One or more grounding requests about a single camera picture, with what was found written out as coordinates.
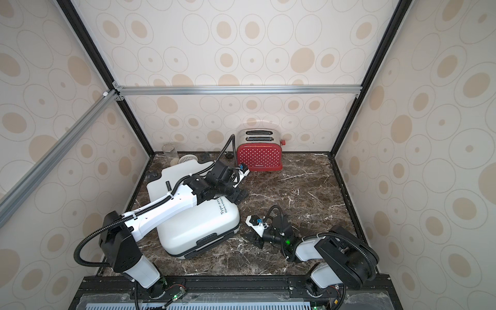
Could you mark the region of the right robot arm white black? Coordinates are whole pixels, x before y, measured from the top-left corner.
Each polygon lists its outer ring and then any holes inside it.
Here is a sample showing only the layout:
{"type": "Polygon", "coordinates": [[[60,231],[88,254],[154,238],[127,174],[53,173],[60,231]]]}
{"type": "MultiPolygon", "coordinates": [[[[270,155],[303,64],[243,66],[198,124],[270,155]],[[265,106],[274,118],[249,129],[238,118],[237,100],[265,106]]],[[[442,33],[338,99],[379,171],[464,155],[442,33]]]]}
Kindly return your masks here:
{"type": "Polygon", "coordinates": [[[281,207],[274,205],[264,217],[250,215],[245,221],[254,231],[253,244],[267,243],[280,248],[287,262],[320,260],[306,275],[305,287],[312,296],[339,286],[361,289],[377,276],[378,254],[365,242],[340,225],[328,232],[299,238],[281,207]]]}

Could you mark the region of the white hard-shell suitcase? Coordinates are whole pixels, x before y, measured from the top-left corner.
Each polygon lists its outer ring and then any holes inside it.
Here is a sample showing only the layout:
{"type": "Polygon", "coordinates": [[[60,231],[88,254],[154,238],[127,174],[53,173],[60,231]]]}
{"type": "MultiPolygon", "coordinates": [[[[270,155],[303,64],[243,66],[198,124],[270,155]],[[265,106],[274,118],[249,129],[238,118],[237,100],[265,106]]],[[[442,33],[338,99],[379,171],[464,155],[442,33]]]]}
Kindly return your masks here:
{"type": "MultiPolygon", "coordinates": [[[[189,160],[168,167],[160,178],[147,184],[150,201],[155,201],[167,192],[166,182],[174,185],[181,177],[206,168],[210,162],[198,163],[189,160]]],[[[189,259],[204,253],[239,232],[240,213],[238,207],[225,198],[205,201],[189,208],[157,227],[162,247],[172,257],[189,259]]]]}

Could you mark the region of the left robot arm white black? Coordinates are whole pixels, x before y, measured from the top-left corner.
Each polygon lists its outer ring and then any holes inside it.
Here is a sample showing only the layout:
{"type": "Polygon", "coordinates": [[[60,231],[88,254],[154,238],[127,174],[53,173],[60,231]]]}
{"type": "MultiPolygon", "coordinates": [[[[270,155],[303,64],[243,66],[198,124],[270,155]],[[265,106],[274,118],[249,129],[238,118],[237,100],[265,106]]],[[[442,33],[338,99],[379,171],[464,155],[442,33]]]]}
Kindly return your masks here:
{"type": "Polygon", "coordinates": [[[245,163],[230,167],[216,158],[208,166],[184,163],[181,177],[166,173],[157,183],[163,196],[123,214],[105,216],[103,227],[86,236],[74,250],[74,261],[85,267],[109,267],[142,287],[153,299],[161,298],[167,281],[138,246],[157,230],[162,246],[172,257],[189,259],[205,253],[239,231],[238,204],[247,196],[240,188],[250,173],[245,163]]]}

